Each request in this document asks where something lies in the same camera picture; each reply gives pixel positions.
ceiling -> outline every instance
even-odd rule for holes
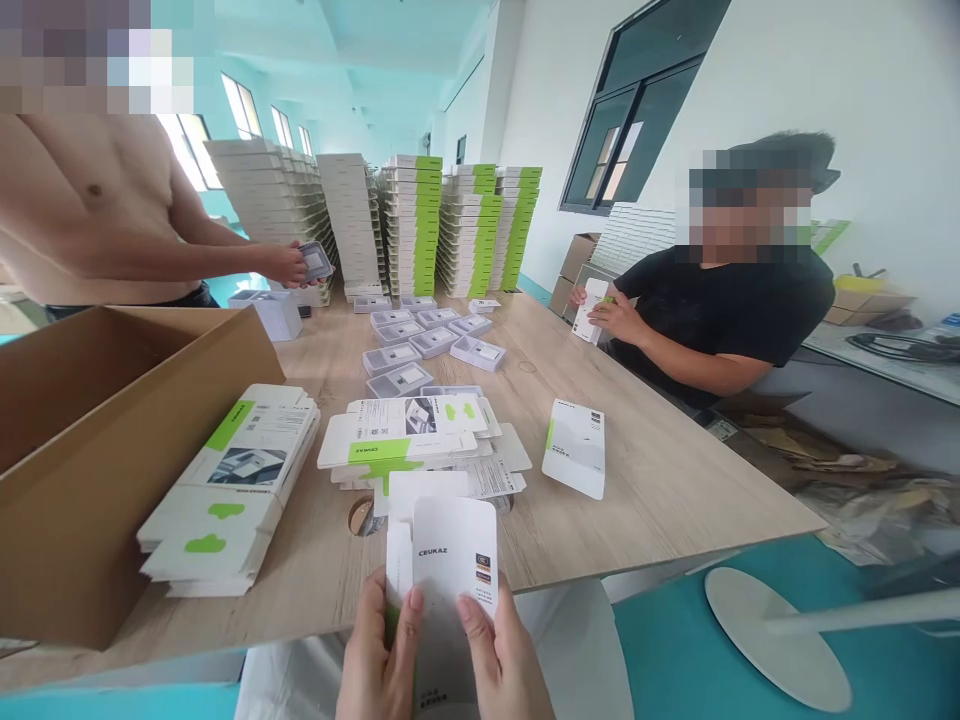
[[[315,150],[411,152],[493,0],[215,0],[217,51],[316,119]]]

white round table base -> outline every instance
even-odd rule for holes
[[[776,635],[766,620],[797,609],[770,587],[733,568],[707,574],[707,601],[727,636],[754,667],[795,700],[840,713],[853,702],[847,674],[819,633]]]

floor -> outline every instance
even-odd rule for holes
[[[221,279],[223,301],[248,277]],[[549,293],[521,276],[520,287],[546,304]],[[771,585],[800,610],[862,599],[859,571],[812,537],[754,548],[723,563]],[[614,606],[635,716],[650,718],[812,718],[734,648],[707,605],[705,572]],[[942,720],[960,717],[960,639],[936,640],[913,627],[827,636],[853,687],[845,718]],[[108,693],[38,693],[0,700],[0,720],[230,720],[236,686],[150,688]]]

window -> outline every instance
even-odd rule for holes
[[[300,128],[300,144],[307,155],[313,155],[313,145],[310,143],[310,131],[303,125],[297,125]]]
[[[730,0],[661,0],[614,29],[561,210],[636,202]]]
[[[293,136],[290,135],[290,121],[287,120],[287,116],[273,105],[270,106],[270,112],[273,113],[273,124],[277,128],[277,137],[280,138],[280,144],[293,150]]]
[[[220,73],[223,87],[227,91],[227,101],[233,111],[233,120],[237,123],[237,131],[244,140],[252,137],[261,137],[260,120],[257,118],[257,108],[253,104],[253,95],[247,88],[231,77]]]
[[[210,139],[202,115],[157,115],[170,136],[173,154],[197,192],[221,190],[216,168],[204,141]]]

brown cardboard box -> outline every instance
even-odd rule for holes
[[[906,307],[915,299],[916,298],[910,297],[909,295],[901,295],[899,293],[860,293],[853,290],[841,290],[838,288],[837,296],[833,300],[833,306],[835,308],[852,310],[858,313],[886,314],[888,312],[893,312],[894,310],[899,310],[900,308]]]
[[[599,239],[600,233],[578,233],[574,235],[573,240],[570,241],[570,248],[567,250],[567,257],[563,261],[563,267],[560,268],[560,277],[575,282],[577,275],[580,274],[580,266],[590,260]]]
[[[557,284],[553,286],[553,295],[550,296],[550,309],[560,317],[563,317],[563,311],[567,308],[567,298],[570,297],[571,290],[573,290],[572,282],[565,277],[557,278]]]
[[[0,637],[104,649],[136,532],[236,399],[283,383],[253,308],[101,307],[0,347]]]
[[[853,310],[844,310],[843,308],[832,307],[823,319],[832,325],[866,325],[872,320],[881,318],[887,313],[862,313]]]

